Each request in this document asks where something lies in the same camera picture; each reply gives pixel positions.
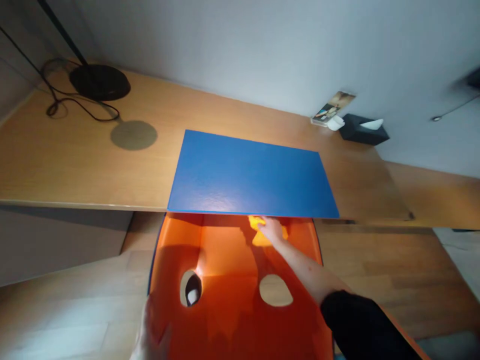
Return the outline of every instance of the blue board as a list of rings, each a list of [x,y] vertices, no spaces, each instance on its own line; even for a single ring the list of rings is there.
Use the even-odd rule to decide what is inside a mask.
[[[318,152],[191,130],[168,211],[339,217]]]

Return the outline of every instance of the hand hole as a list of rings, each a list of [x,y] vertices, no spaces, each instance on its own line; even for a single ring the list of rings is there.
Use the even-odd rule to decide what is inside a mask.
[[[273,307],[285,307],[294,302],[294,298],[283,279],[275,274],[265,276],[259,285],[261,299]]]
[[[193,270],[187,270],[180,280],[180,302],[184,307],[198,303],[202,296],[202,281]]]

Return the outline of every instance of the wooden floor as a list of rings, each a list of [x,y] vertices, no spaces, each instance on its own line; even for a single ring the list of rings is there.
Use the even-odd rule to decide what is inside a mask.
[[[135,213],[122,254],[0,288],[0,359],[128,360],[162,213]]]
[[[136,213],[118,257],[0,288],[0,359],[127,360],[161,218]],[[431,230],[315,225],[325,265],[412,337],[479,324],[480,305]]]
[[[432,229],[315,221],[323,264],[414,339],[480,329],[480,304]]]

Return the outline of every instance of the photograph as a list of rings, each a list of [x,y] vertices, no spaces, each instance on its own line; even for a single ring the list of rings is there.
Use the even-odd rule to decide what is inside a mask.
[[[348,104],[355,99],[355,95],[338,91],[322,108],[312,120],[318,122],[326,123],[330,118],[334,117],[341,109],[346,107]]]

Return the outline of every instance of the orange plastic bin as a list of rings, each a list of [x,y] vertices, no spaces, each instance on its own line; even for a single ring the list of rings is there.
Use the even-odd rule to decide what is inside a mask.
[[[322,263],[311,219],[280,219],[288,241]],[[271,247],[252,246],[247,216],[167,213],[152,264],[150,294],[154,331],[172,326],[170,358],[333,359],[332,333],[319,307],[287,263]],[[180,301],[183,274],[201,279],[194,306]],[[259,284],[280,276],[290,305],[265,303]]]

